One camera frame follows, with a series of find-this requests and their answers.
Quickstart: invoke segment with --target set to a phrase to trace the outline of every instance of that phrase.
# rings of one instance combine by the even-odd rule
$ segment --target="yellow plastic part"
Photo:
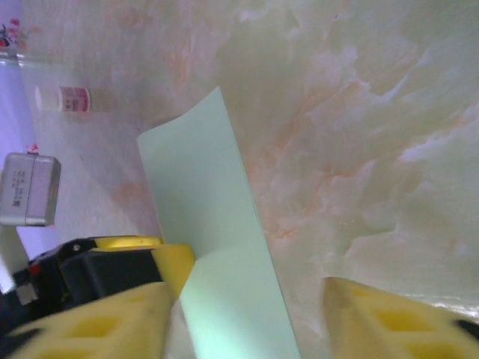
[[[174,297],[180,296],[195,264],[189,245],[162,245],[151,251],[162,279],[170,283]]]
[[[326,278],[323,309],[336,359],[472,359],[479,343],[448,310]]]
[[[134,249],[155,248],[163,245],[163,239],[159,237],[103,237],[96,238],[95,242],[100,250],[125,251]]]
[[[40,319],[43,329],[11,359],[161,358],[172,305],[166,283],[151,283]]]

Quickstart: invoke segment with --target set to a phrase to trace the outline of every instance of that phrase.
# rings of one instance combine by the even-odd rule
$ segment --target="green sheet of paper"
[[[219,88],[138,146],[165,241],[197,257],[180,296],[197,357],[300,358]]]

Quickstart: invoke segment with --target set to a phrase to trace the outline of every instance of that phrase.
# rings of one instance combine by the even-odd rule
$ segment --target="white wall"
[[[21,19],[21,13],[22,0],[0,0],[0,25]],[[0,65],[0,168],[9,152],[25,152],[36,142],[20,68]],[[59,243],[55,228],[23,227],[18,232],[30,258]]]

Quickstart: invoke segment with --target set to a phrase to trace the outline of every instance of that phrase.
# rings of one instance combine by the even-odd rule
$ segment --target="beige marble texture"
[[[31,104],[40,151],[64,164],[62,239],[158,234],[135,137],[220,85],[304,358],[329,357],[327,275],[478,315],[479,3],[24,0],[24,11],[29,93],[78,85],[115,100],[85,116]]]

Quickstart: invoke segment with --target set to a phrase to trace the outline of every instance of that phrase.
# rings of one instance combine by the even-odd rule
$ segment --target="gray metal device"
[[[0,224],[53,224],[60,174],[60,162],[54,157],[9,153],[0,179]]]

